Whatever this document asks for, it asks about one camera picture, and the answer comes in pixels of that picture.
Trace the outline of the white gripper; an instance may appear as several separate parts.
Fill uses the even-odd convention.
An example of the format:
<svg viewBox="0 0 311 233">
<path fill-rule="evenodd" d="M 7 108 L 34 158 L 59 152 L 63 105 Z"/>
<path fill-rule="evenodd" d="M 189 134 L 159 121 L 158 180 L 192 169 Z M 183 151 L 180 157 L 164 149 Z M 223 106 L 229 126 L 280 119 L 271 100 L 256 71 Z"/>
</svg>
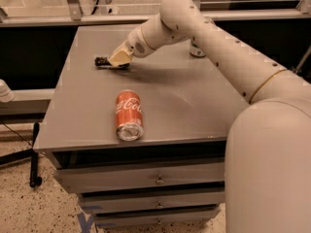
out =
<svg viewBox="0 0 311 233">
<path fill-rule="evenodd" d="M 113 51 L 113 54 L 108 58 L 108 62 L 114 67 L 122 66 L 131 62 L 132 55 L 143 58 L 153 52 L 154 50 L 146 43 L 141 28 L 137 27 L 132 30 L 128 34 L 126 40 Z"/>
</svg>

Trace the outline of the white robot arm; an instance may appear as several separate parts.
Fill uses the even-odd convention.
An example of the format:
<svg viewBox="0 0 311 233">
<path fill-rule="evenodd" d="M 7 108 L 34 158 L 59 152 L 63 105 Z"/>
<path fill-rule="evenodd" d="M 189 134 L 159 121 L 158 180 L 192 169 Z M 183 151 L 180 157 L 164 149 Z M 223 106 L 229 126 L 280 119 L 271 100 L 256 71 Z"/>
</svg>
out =
<svg viewBox="0 0 311 233">
<path fill-rule="evenodd" d="M 226 233 L 311 233 L 309 83 L 223 31 L 192 0 L 162 0 L 108 60 L 119 66 L 185 37 L 249 104 L 226 140 Z"/>
</svg>

